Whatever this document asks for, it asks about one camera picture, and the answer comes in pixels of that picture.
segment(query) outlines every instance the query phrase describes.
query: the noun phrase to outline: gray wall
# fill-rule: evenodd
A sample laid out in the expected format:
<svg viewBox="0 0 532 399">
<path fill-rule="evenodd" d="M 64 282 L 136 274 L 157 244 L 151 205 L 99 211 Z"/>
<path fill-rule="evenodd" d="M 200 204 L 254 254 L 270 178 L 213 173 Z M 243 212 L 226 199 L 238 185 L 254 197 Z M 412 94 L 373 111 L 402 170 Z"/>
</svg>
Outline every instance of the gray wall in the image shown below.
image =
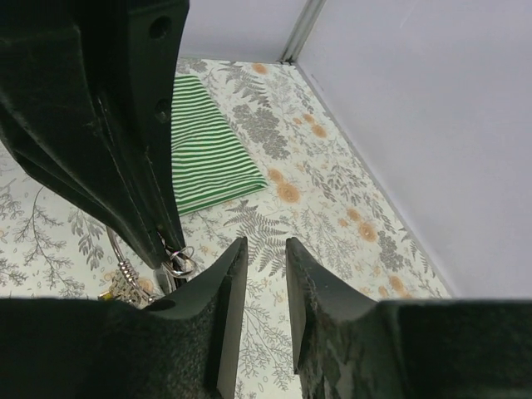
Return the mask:
<svg viewBox="0 0 532 399">
<path fill-rule="evenodd" d="M 328 0 L 299 63 L 451 290 L 532 297 L 532 1 Z"/>
<path fill-rule="evenodd" d="M 190 0 L 182 57 L 275 62 L 306 0 Z"/>
</svg>

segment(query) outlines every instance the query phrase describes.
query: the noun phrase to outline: fabric stripe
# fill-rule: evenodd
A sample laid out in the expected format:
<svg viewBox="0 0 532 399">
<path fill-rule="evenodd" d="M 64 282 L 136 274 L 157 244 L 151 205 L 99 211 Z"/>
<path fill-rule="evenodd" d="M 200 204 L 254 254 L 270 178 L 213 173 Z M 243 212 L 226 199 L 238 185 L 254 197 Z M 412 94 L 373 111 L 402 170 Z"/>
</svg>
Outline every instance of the fabric stripe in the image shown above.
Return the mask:
<svg viewBox="0 0 532 399">
<path fill-rule="evenodd" d="M 267 187 L 197 76 L 175 78 L 171 115 L 172 180 L 180 214 Z"/>
</svg>

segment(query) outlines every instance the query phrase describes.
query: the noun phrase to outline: striped cloth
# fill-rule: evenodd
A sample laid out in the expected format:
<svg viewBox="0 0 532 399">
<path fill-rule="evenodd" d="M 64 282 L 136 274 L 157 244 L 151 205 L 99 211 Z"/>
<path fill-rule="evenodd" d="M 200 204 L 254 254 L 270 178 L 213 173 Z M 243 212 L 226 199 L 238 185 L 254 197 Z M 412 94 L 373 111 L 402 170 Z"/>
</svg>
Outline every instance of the striped cloth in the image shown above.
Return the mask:
<svg viewBox="0 0 532 399">
<path fill-rule="evenodd" d="M 268 185 L 197 76 L 175 78 L 171 132 L 172 179 L 180 214 Z"/>
</svg>

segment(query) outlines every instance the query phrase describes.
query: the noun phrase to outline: folded cloth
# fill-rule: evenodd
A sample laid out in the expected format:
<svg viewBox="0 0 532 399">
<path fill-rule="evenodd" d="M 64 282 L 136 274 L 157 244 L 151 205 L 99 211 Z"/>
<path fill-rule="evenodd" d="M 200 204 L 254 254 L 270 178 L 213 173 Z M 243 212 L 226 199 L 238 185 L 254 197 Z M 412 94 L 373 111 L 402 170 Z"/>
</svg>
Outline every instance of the folded cloth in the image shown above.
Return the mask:
<svg viewBox="0 0 532 399">
<path fill-rule="evenodd" d="M 172 179 L 180 214 L 268 185 L 197 76 L 175 78 L 171 133 Z"/>
</svg>

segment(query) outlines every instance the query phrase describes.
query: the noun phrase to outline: white panel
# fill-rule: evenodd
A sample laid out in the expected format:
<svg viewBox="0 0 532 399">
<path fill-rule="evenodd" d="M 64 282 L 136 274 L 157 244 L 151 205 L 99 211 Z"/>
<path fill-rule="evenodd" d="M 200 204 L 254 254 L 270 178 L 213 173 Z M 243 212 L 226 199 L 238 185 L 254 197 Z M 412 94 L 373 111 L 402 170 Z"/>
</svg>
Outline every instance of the white panel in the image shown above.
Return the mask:
<svg viewBox="0 0 532 399">
<path fill-rule="evenodd" d="M 306 0 L 190 0 L 182 57 L 275 62 Z"/>
<path fill-rule="evenodd" d="M 328 1 L 299 62 L 451 290 L 532 297 L 532 2 Z"/>
</svg>

